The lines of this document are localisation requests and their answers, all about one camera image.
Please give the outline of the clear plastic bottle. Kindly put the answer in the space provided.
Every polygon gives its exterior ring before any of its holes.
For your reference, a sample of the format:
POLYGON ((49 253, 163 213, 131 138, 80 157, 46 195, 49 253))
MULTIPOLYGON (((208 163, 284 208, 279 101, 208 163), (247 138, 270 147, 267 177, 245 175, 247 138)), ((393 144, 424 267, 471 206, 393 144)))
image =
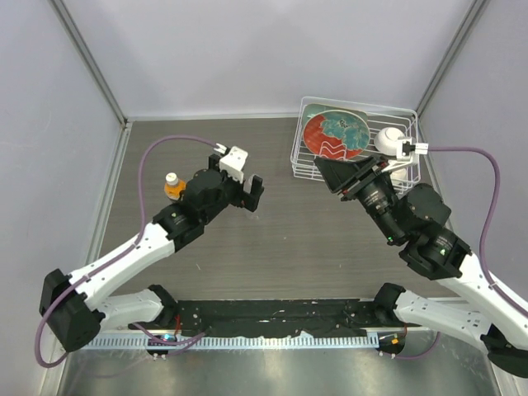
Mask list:
POLYGON ((251 221, 258 221, 260 219, 260 215, 259 215, 257 210, 255 210, 255 211, 246 211, 245 215, 251 221))

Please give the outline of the orange juice bottle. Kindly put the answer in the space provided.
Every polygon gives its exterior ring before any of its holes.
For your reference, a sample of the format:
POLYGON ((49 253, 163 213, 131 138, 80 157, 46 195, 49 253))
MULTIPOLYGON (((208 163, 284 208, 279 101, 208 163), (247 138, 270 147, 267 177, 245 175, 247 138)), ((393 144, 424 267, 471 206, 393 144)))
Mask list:
POLYGON ((180 177, 178 178, 180 179, 180 182, 178 183, 177 186, 169 186, 166 184, 166 181, 165 181, 164 192, 165 192, 166 197, 169 200, 173 200, 173 201, 179 200, 181 198, 182 192, 186 189, 186 182, 182 180, 180 177))

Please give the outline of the white bottle cap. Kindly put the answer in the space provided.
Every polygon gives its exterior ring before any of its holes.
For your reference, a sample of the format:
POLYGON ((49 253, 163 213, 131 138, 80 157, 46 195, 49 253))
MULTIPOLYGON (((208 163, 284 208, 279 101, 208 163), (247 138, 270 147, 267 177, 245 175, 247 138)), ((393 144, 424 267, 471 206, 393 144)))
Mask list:
POLYGON ((175 172, 169 172, 165 177, 165 181, 169 186, 177 186, 180 182, 180 179, 175 172))

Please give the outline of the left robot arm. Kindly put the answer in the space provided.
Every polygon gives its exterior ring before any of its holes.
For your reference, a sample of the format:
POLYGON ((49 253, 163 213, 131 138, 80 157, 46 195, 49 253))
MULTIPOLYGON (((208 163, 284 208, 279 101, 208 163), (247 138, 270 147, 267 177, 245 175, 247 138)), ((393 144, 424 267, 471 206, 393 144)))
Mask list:
POLYGON ((233 146, 216 151, 179 197, 160 210, 129 241, 68 274, 55 269, 44 278, 39 312, 65 352, 77 351, 103 329, 132 323, 169 328, 175 300, 153 285, 134 295, 113 293, 149 266, 181 251, 203 235, 206 226, 233 206, 253 212, 264 192, 259 176, 246 177, 248 152, 233 146))

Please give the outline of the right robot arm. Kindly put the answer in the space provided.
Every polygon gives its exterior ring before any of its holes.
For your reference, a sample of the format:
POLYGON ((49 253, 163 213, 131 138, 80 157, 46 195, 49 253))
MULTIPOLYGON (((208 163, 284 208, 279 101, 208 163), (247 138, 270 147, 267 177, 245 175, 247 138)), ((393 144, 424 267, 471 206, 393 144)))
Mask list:
POLYGON ((383 157, 359 162, 314 160, 329 190, 358 200, 390 246, 418 275, 454 291, 471 304, 460 310, 386 283, 375 296, 377 323, 418 324, 484 351, 511 375, 527 376, 527 302, 486 270, 483 259, 445 227, 450 217, 441 196, 425 183, 398 196, 383 157))

